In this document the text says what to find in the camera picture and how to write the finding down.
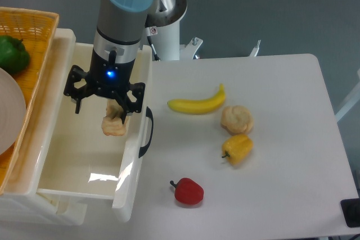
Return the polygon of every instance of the banana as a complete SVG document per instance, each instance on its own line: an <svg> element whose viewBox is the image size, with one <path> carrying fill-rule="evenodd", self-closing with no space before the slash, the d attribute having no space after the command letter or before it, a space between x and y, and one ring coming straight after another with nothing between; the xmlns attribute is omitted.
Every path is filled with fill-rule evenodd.
<svg viewBox="0 0 360 240"><path fill-rule="evenodd" d="M183 114L201 115L212 112L221 107L226 99L224 85L220 84L219 91L207 99L171 99L168 101L170 109Z"/></svg>

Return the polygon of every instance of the green bell pepper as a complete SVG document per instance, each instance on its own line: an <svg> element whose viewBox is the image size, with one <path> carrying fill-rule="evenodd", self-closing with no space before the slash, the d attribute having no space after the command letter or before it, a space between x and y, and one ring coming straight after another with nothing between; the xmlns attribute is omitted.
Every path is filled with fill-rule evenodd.
<svg viewBox="0 0 360 240"><path fill-rule="evenodd" d="M30 55L22 39L9 35L0 35L0 68L9 74L25 69L30 62Z"/></svg>

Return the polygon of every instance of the yellow basket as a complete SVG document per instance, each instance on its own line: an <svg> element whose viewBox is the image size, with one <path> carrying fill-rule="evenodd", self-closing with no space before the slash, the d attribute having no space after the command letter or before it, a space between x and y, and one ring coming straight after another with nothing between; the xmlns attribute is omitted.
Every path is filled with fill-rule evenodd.
<svg viewBox="0 0 360 240"><path fill-rule="evenodd" d="M59 15L56 13L0 7L0 35L23 39L30 54L29 66L13 76L25 97L26 116L16 142L0 155L0 194L4 191L19 155L58 23Z"/></svg>

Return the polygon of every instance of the blue light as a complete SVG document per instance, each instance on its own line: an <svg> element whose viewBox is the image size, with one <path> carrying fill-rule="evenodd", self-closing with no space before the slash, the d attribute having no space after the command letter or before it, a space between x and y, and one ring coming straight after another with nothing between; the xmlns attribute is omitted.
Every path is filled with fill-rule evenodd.
<svg viewBox="0 0 360 240"><path fill-rule="evenodd" d="M106 74L107 74L107 76L109 78L114 78L115 77L115 73L113 71L108 71Z"/></svg>

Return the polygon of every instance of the yellow bell pepper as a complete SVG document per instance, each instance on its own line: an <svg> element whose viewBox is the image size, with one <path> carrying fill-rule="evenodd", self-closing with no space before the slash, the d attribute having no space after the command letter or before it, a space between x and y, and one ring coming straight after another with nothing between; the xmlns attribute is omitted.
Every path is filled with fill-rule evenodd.
<svg viewBox="0 0 360 240"><path fill-rule="evenodd" d="M253 146L253 141L246 134L235 135L223 143L222 158L226 158L231 165L236 165L249 154Z"/></svg>

